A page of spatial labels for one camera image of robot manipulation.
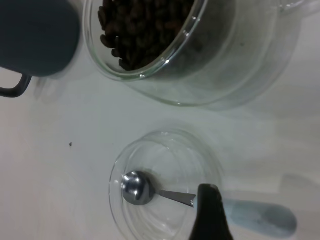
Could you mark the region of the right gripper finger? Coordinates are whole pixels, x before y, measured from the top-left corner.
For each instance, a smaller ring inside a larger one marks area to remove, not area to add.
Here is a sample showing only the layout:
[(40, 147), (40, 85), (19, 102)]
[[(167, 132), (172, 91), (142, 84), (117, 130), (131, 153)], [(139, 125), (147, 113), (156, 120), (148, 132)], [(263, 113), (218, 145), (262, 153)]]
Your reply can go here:
[(190, 240), (233, 240), (216, 185), (201, 184), (197, 193), (197, 215)]

